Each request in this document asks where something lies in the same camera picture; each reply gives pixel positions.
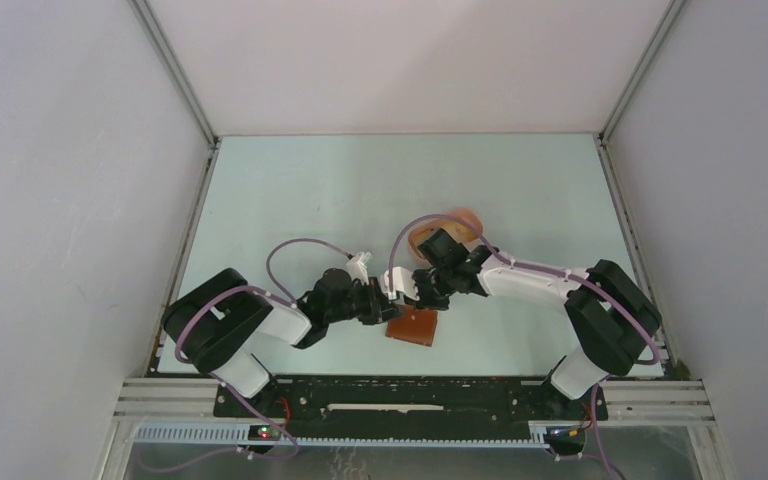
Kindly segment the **pink plastic tray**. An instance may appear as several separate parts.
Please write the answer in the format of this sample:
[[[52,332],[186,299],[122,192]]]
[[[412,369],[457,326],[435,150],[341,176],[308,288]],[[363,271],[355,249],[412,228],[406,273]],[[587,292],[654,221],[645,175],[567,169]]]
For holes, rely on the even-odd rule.
[[[409,231],[408,245],[414,260],[421,266],[429,266],[429,262],[419,250],[419,245],[426,240],[434,230],[445,230],[455,241],[471,244],[478,240],[478,235],[484,233],[484,225],[476,213],[468,208],[457,208],[448,212],[457,221],[446,218],[426,220]]]

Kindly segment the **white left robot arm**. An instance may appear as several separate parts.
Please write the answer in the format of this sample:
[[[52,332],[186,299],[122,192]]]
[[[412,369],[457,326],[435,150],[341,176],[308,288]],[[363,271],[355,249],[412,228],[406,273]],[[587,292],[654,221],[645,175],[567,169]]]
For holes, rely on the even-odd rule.
[[[259,417],[274,408],[276,390],[271,373],[244,350],[250,337],[267,335],[306,349],[334,323],[357,320],[374,326],[404,313],[376,279],[353,279],[343,269],[326,270],[311,290],[288,301],[226,268],[168,306],[161,325],[178,361],[231,386],[238,404]]]

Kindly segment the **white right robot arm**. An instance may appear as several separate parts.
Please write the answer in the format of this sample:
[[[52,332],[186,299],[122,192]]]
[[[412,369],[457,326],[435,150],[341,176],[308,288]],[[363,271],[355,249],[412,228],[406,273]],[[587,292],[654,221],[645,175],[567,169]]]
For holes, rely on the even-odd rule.
[[[479,242],[469,246],[438,227],[413,246],[428,268],[413,272],[412,304],[445,310],[454,294],[512,297],[557,309],[567,316],[577,347],[550,371],[541,392],[545,411],[566,418],[591,388],[625,376],[652,350],[662,316],[615,262],[561,269],[515,261]]]

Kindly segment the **brown leather card holder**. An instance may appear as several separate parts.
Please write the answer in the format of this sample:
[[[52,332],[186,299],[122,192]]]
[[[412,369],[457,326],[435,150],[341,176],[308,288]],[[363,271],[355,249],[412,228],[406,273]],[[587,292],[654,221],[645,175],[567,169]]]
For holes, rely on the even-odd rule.
[[[403,314],[387,323],[385,336],[389,339],[431,347],[435,338],[438,312],[405,305]]]

